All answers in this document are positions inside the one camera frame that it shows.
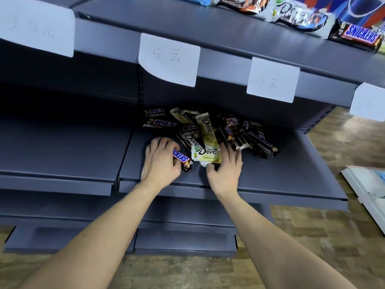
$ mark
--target floor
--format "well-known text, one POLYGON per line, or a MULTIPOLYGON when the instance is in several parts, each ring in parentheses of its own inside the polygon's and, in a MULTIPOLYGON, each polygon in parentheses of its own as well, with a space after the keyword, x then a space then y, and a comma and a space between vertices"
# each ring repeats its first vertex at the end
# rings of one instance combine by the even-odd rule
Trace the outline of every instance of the floor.
MULTIPOLYGON (((357 288, 385 289, 384 235, 339 173, 345 165, 385 168, 385 123, 336 108, 309 137, 349 197, 350 213, 272 206, 276 224, 357 288)), ((0 228, 0 243, 10 231, 0 228)), ((233 259, 130 255, 109 288, 264 288, 240 239, 238 245, 233 259)), ((17 288, 48 258, 0 254, 0 288, 17 288)))

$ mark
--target person's left hand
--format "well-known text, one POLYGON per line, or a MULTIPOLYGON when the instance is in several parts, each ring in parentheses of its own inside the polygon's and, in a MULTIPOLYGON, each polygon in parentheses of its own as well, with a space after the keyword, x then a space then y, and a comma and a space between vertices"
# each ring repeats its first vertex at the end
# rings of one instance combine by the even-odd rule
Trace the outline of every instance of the person's left hand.
POLYGON ((161 190, 180 175, 181 163, 174 160, 173 149, 180 151, 179 145, 169 138, 157 137, 151 141, 146 148, 142 182, 154 184, 161 190))

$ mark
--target handwritten price label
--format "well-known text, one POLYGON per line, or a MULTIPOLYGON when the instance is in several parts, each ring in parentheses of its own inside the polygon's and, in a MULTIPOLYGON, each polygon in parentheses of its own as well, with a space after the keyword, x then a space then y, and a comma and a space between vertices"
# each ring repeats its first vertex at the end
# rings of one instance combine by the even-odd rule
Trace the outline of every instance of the handwritten price label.
POLYGON ((354 92, 350 114, 354 116, 385 121, 385 89, 363 83, 354 92))
POLYGON ((142 33, 138 60, 153 76, 194 87, 200 53, 196 45, 142 33))
POLYGON ((41 1, 0 0, 0 38, 73 57, 75 15, 41 1))
POLYGON ((293 102, 300 68, 253 57, 246 92, 293 102))

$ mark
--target hand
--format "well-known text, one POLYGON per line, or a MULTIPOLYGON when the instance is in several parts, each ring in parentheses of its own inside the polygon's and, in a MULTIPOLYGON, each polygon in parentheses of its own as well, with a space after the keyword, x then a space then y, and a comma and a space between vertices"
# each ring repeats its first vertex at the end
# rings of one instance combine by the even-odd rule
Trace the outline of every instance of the hand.
POLYGON ((221 147, 222 162, 218 171, 215 171, 213 164, 208 164, 206 167, 207 178, 211 189, 219 200, 229 196, 237 196, 238 178, 242 169, 242 153, 238 149, 233 151, 230 144, 227 147, 223 143, 221 147))
POLYGON ((169 138, 155 138, 146 148, 146 159, 142 169, 141 181, 154 184, 159 191, 174 181, 181 171, 181 163, 172 156, 173 149, 179 145, 169 138))

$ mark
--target person's left arm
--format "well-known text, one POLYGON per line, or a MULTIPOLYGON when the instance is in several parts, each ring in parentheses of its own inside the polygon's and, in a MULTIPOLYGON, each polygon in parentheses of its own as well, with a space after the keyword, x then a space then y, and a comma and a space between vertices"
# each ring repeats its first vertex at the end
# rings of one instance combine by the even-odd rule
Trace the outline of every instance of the person's left arm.
POLYGON ((141 182, 79 233, 33 274, 22 289, 105 289, 118 268, 152 200, 180 175, 172 150, 179 145, 156 138, 146 148, 141 182))

